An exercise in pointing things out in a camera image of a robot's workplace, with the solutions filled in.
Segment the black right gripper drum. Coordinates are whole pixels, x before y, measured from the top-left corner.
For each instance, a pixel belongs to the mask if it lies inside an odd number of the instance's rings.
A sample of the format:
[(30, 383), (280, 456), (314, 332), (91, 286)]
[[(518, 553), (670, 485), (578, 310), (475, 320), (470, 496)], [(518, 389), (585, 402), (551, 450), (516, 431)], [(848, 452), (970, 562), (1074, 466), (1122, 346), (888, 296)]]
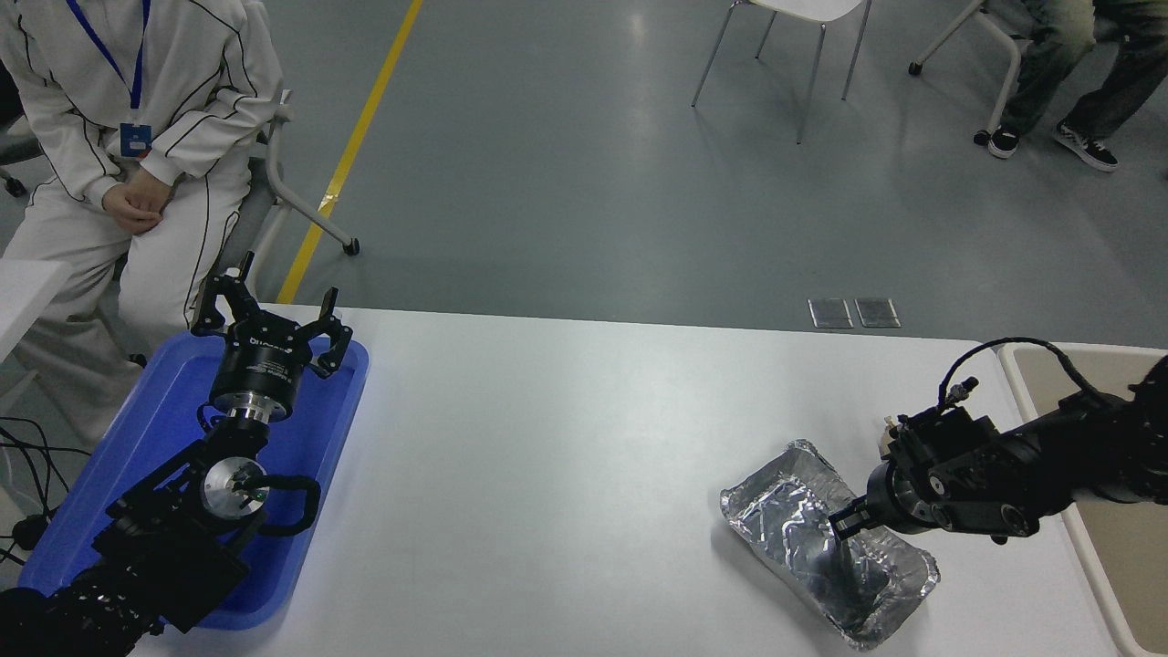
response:
[(892, 462), (883, 461), (872, 469), (864, 496), (863, 527), (887, 527), (894, 532), (922, 532), (922, 496), (913, 482), (901, 475)]

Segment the seated person's left hand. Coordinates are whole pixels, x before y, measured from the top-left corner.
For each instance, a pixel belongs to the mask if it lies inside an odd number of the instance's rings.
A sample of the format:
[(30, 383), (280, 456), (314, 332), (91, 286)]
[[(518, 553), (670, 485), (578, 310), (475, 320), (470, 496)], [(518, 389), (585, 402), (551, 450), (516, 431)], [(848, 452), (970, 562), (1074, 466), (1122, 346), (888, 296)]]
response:
[(139, 168), (130, 178), (126, 198), (130, 207), (137, 210), (161, 214), (166, 205), (171, 203), (172, 185), (158, 179), (146, 168)]

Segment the seated person's right hand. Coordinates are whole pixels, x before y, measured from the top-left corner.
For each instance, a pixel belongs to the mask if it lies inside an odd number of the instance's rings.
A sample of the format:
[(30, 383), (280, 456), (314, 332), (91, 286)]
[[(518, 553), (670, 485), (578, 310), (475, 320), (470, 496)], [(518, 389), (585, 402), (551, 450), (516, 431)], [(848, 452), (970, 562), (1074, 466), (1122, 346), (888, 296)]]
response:
[(128, 184), (114, 184), (100, 198), (100, 208), (128, 235), (142, 235), (162, 221), (162, 214), (133, 203)]

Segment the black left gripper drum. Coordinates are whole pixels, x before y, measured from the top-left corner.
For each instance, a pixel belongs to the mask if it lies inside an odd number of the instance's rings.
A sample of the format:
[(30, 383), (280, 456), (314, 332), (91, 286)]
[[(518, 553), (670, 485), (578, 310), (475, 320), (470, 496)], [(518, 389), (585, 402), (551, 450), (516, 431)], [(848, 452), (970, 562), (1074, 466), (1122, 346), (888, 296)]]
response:
[(296, 407), (303, 371), (310, 364), (308, 336), (297, 323), (237, 323), (225, 330), (223, 360), (213, 382), (213, 404), (236, 407), (251, 395), (279, 409)]

